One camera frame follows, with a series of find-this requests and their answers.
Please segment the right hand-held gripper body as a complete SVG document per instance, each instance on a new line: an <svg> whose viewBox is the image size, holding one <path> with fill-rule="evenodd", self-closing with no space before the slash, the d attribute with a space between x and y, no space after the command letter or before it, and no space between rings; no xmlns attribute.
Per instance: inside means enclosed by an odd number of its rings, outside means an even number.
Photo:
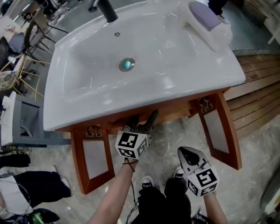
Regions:
<svg viewBox="0 0 280 224"><path fill-rule="evenodd" d="M220 178L214 166L198 169L187 176L187 187L196 197L202 197L214 192L219 183Z"/></svg>

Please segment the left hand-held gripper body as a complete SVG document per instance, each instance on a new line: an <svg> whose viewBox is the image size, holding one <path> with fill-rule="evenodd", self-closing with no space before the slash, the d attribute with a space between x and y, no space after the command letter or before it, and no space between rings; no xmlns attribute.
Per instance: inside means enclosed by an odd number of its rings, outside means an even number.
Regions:
<svg viewBox="0 0 280 224"><path fill-rule="evenodd" d="M117 134L115 148L122 157L139 159L148 146L147 134L125 131Z"/></svg>

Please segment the brown wooden vanity cabinet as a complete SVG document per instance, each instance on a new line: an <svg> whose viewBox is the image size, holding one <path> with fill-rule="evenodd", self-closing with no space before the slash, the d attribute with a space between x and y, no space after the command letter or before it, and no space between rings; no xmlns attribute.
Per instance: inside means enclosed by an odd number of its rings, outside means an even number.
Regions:
<svg viewBox="0 0 280 224"><path fill-rule="evenodd" d="M167 101L162 101L159 103L146 105L138 108L133 108L131 110L126 110L110 115L105 115L99 118L87 120L84 122L76 123L70 126L57 129L60 132L71 132L73 130L84 130L90 126L99 125L102 130L106 130L108 134L116 134L118 130L128 121L131 116L139 116L139 121L144 122L148 119L150 114L154 110L159 111L160 118L164 116L187 111L195 106L191 104L192 100L199 99L201 97L206 97L219 92L227 91L229 87L224 87L221 89L216 89L212 91L202 92L198 94L193 94L185 97L175 98Z"/></svg>

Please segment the wooden cabinet door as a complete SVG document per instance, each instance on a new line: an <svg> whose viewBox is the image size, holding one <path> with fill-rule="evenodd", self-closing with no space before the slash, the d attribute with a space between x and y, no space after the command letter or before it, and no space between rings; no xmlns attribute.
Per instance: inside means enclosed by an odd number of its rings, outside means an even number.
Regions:
<svg viewBox="0 0 280 224"><path fill-rule="evenodd" d="M242 160L238 137L224 94L219 92L206 97L212 103L213 109L202 113L199 99L196 100L196 109L203 125L210 154L228 166L240 170Z"/></svg>
<svg viewBox="0 0 280 224"><path fill-rule="evenodd" d="M100 130L102 138L87 138L86 131L87 128L71 131L75 171L80 191L84 195L115 177L106 130Z"/></svg>

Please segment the purple soap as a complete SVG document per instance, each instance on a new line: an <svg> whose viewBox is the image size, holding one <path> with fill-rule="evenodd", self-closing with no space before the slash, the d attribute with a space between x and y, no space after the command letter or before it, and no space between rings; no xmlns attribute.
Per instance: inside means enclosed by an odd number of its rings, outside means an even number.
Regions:
<svg viewBox="0 0 280 224"><path fill-rule="evenodd" d="M189 4L189 8L197 21L204 26L207 31L211 31L221 23L216 14L201 2L193 1Z"/></svg>

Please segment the person's left forearm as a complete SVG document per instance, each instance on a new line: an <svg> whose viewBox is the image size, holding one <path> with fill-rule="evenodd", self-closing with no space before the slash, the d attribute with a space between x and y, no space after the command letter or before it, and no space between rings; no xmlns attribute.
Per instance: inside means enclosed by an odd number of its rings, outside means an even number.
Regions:
<svg viewBox="0 0 280 224"><path fill-rule="evenodd" d="M96 212L86 224L117 224L133 174L129 171L129 167L121 167Z"/></svg>

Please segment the person's right forearm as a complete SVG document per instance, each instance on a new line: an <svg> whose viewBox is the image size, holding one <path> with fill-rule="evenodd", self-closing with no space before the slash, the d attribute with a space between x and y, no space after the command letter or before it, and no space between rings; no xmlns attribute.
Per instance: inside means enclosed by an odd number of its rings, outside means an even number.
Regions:
<svg viewBox="0 0 280 224"><path fill-rule="evenodd" d="M213 224L228 224L228 220L216 198L216 195L211 192L204 197L207 217Z"/></svg>

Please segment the grey stand white sink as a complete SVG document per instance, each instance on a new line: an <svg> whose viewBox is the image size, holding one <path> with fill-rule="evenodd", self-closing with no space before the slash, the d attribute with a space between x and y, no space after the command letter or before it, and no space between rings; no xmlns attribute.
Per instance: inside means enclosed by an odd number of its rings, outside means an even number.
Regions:
<svg viewBox="0 0 280 224"><path fill-rule="evenodd" d="M23 97L16 92L4 96L0 117L1 146L47 147L70 145L62 132L43 128L43 102Z"/></svg>

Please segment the black wrist band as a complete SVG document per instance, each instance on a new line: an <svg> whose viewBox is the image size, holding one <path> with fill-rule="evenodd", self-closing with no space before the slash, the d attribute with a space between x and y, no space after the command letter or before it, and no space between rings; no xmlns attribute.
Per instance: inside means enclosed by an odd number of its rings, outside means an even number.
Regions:
<svg viewBox="0 0 280 224"><path fill-rule="evenodd" d="M125 166L126 168L129 167L129 171L134 173L136 165L138 164L138 162L139 161L137 159L125 157L122 166Z"/></svg>

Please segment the person's left shoe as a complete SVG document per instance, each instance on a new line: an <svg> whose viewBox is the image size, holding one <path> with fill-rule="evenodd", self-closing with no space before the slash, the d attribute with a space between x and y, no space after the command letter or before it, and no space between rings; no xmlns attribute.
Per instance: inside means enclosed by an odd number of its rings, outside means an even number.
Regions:
<svg viewBox="0 0 280 224"><path fill-rule="evenodd" d="M154 180L152 179L151 176L146 175L142 178L141 185L142 185L142 189L154 187Z"/></svg>

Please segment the person's black trousers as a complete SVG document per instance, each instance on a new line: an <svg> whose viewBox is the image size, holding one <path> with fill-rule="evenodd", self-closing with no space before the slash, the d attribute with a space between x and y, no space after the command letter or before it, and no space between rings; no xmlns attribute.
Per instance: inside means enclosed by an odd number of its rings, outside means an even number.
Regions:
<svg viewBox="0 0 280 224"><path fill-rule="evenodd" d="M154 186L139 191L139 214L131 224L192 224L183 178L169 178L164 193Z"/></svg>

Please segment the black green bag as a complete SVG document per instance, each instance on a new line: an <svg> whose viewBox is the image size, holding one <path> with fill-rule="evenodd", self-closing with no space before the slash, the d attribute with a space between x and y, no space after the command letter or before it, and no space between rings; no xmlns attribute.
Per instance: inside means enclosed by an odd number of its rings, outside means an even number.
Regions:
<svg viewBox="0 0 280 224"><path fill-rule="evenodd" d="M51 210L38 208L25 215L22 224L54 224L59 220L60 217Z"/></svg>

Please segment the dark wicker chair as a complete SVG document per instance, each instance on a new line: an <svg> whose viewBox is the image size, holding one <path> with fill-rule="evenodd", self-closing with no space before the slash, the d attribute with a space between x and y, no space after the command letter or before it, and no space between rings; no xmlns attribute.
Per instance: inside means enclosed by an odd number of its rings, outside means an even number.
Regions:
<svg viewBox="0 0 280 224"><path fill-rule="evenodd" d="M36 48L45 51L39 46L40 44L42 44L45 48L49 50L46 44L43 43L43 40L47 39L54 44L56 43L56 41L54 41L50 36L48 36L48 33L52 29L68 34L67 31L50 25L44 13L39 10L31 19L24 35L24 47L26 49L26 52L32 55Z"/></svg>

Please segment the blue padded chair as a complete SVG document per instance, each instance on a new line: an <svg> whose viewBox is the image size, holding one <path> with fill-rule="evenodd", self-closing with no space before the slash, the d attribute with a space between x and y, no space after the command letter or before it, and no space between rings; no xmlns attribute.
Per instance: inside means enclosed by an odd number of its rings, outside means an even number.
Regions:
<svg viewBox="0 0 280 224"><path fill-rule="evenodd" d="M20 32L16 35L13 35L8 44L13 52L21 53L22 50L25 48L24 41L25 35L23 32Z"/></svg>

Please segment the light wooden workbench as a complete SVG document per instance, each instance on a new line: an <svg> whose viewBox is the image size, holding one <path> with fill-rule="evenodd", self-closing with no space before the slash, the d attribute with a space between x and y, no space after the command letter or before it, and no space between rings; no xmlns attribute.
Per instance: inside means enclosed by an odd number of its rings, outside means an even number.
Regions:
<svg viewBox="0 0 280 224"><path fill-rule="evenodd" d="M272 35L267 44L271 45L276 40L280 45L280 13L269 15L264 21L264 25Z"/></svg>

